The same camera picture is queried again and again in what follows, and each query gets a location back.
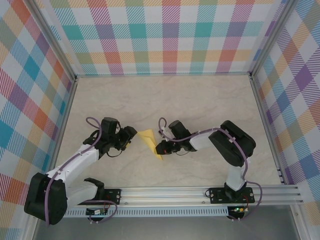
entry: yellow cloth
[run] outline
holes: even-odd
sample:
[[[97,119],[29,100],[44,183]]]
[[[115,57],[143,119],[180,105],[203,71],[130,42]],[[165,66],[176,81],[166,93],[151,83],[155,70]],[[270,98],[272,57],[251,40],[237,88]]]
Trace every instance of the yellow cloth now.
[[[144,131],[138,131],[138,135],[145,142],[145,144],[147,144],[147,146],[154,153],[154,155],[158,159],[162,160],[161,155],[157,154],[157,152],[156,152],[157,143],[156,143],[154,131],[152,129],[147,129],[147,130],[144,130]]]

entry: colorful plaid backdrop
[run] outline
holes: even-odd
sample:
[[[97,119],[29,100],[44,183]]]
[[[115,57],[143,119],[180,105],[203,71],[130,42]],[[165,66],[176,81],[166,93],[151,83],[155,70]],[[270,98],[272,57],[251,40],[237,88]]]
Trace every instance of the colorful plaid backdrop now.
[[[281,0],[37,2],[75,71],[86,75],[247,72],[281,4]]]
[[[320,0],[299,1],[257,77],[285,173],[320,236]]]
[[[48,167],[71,84],[23,0],[0,0],[0,240],[26,227],[29,182]]]

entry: marble floor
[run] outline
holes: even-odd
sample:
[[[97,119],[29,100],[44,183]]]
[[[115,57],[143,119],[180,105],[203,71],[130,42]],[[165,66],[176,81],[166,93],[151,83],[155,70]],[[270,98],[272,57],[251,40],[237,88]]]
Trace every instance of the marble floor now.
[[[189,131],[218,127],[231,120],[256,141],[246,179],[262,185],[280,184],[248,76],[137,76],[80,78],[64,133],[57,164],[78,150],[95,129],[85,118],[113,117],[122,127],[153,129],[161,141],[158,119],[180,120]],[[184,156],[159,160],[135,136],[118,157],[103,156],[75,181],[91,177],[108,187],[223,185],[228,164],[212,147]]]

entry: yellow fabric piece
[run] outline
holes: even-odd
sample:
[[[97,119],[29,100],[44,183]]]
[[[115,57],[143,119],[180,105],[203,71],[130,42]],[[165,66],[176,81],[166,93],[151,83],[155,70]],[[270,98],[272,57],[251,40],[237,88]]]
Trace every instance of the yellow fabric piece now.
[[[158,159],[162,160],[161,155],[157,154],[157,152],[156,152],[157,143],[156,143],[154,131],[152,129],[138,131],[138,135],[145,142],[145,144],[147,144],[147,146],[150,148],[150,150],[153,152],[153,154]]]

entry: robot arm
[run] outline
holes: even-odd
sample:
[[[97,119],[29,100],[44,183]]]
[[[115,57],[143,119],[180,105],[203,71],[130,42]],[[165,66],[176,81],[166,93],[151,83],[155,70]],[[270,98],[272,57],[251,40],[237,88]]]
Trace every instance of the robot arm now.
[[[104,184],[93,178],[85,179],[84,183],[77,187],[70,187],[75,178],[85,168],[99,160],[104,154],[108,154],[110,148],[124,151],[131,143],[131,139],[137,131],[130,126],[121,128],[118,120],[105,117],[101,122],[101,137],[91,149],[88,149],[97,138],[94,131],[73,156],[77,155],[61,170],[62,165],[47,172],[35,174],[30,182],[30,187],[24,204],[24,211],[41,220],[45,220],[45,194],[49,182],[54,177],[48,194],[49,223],[58,223],[66,211],[86,200],[103,200]]]
[[[223,132],[226,131],[240,145],[246,158],[252,156],[256,147],[256,143],[252,137],[229,120],[225,121],[220,128],[212,128],[194,134],[191,134],[178,120],[172,122],[168,128],[171,130],[176,141],[170,139],[163,140],[156,146],[158,154],[167,155],[175,153],[180,151],[181,148],[186,151],[195,152],[206,147],[211,147],[213,144],[229,163],[228,177],[224,185],[225,194],[231,200],[237,199],[242,194],[247,185],[243,179],[246,169],[245,160],[237,146]]]

